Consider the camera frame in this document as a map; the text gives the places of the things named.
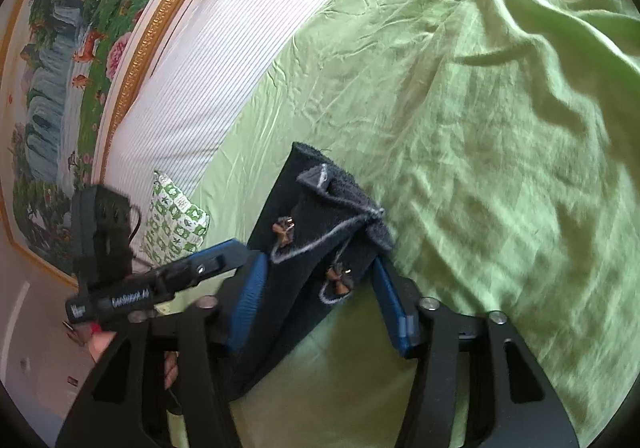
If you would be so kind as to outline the left hand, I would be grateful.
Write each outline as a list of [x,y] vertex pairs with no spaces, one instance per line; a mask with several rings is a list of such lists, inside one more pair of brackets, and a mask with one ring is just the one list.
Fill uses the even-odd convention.
[[[88,342],[88,350],[94,362],[98,362],[106,351],[107,347],[114,340],[115,333],[112,331],[103,331],[98,324],[90,326],[90,338]],[[176,352],[168,352],[165,354],[164,360],[164,376],[165,388],[171,388],[178,376],[178,354]]]

